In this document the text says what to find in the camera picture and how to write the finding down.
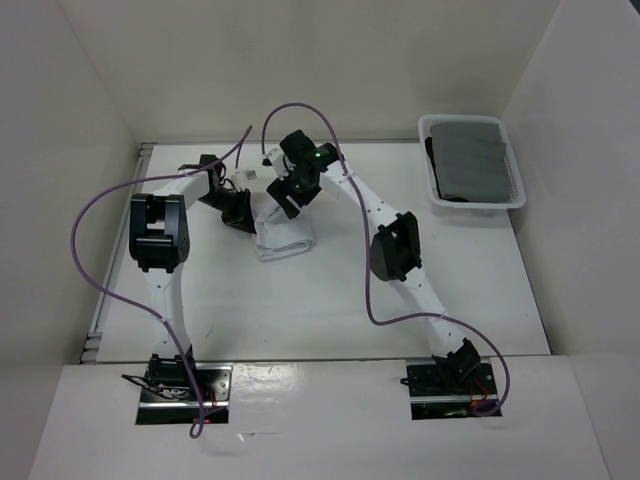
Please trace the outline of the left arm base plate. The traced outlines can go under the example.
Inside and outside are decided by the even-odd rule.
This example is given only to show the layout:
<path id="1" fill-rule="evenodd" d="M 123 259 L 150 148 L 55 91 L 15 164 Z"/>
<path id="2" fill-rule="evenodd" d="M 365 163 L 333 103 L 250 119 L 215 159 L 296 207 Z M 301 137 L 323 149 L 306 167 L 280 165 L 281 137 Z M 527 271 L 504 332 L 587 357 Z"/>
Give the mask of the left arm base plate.
<path id="1" fill-rule="evenodd" d="M 195 376 L 204 405 L 204 424 L 227 424 L 231 365 L 197 363 Z M 158 392 L 152 392 L 145 387 L 140 393 L 137 425 L 192 425 L 198 418 L 199 404 L 189 380 L 181 386 L 161 385 Z"/>

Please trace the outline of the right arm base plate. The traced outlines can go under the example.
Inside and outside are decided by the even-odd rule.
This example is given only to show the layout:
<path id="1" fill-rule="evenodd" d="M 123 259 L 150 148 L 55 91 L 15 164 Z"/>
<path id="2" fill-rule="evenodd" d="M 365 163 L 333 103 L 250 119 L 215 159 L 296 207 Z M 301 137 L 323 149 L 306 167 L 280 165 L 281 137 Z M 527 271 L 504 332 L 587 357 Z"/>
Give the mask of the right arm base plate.
<path id="1" fill-rule="evenodd" d="M 442 369 L 433 361 L 409 361 L 400 383 L 408 390 L 413 420 L 445 420 L 475 417 L 474 409 L 493 409 L 499 394 L 488 361 L 479 366 L 459 386 L 447 387 Z"/>

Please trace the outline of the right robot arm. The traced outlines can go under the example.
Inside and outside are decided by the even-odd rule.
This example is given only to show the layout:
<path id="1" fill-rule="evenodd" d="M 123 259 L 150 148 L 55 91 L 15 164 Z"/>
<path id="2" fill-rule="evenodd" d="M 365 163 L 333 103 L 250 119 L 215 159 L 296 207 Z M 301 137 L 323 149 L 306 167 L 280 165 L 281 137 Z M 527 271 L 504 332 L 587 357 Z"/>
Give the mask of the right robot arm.
<path id="1" fill-rule="evenodd" d="M 287 135 L 277 147 L 262 150 L 263 164 L 276 179 L 267 192 L 289 219 L 301 213 L 315 197 L 325 192 L 347 198 L 361 208 L 366 237 L 366 282 L 372 277 L 390 285 L 424 325 L 428 346 L 436 364 L 437 388 L 459 393 L 473 380 L 481 362 L 462 326 L 451 321 L 435 293 L 421 259 L 416 216 L 384 202 L 340 159 L 330 143 L 320 146 L 302 131 Z"/>

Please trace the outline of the white skirt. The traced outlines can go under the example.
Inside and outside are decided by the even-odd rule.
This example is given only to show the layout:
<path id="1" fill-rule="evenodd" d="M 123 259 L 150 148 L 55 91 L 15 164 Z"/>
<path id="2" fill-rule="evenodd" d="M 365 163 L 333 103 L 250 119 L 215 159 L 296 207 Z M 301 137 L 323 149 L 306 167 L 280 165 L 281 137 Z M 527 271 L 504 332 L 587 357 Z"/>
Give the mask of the white skirt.
<path id="1" fill-rule="evenodd" d="M 315 235 L 307 209 L 289 219 L 266 192 L 251 197 L 255 247 L 258 260 L 266 263 L 303 254 L 312 249 Z"/>

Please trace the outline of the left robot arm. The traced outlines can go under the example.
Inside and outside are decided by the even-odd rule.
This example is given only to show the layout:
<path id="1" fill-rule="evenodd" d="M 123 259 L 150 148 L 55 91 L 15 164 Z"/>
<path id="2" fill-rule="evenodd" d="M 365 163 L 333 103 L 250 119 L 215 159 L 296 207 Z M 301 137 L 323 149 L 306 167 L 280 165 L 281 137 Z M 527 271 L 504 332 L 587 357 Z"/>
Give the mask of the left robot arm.
<path id="1" fill-rule="evenodd" d="M 254 234 L 251 193 L 225 179 L 219 158 L 203 154 L 185 164 L 178 177 L 152 193 L 139 193 L 130 204 L 129 252 L 143 272 L 157 343 L 142 384 L 165 398 L 184 400 L 199 386 L 186 330 L 182 274 L 191 249 L 187 211 L 200 202 L 221 213 L 222 223 Z"/>

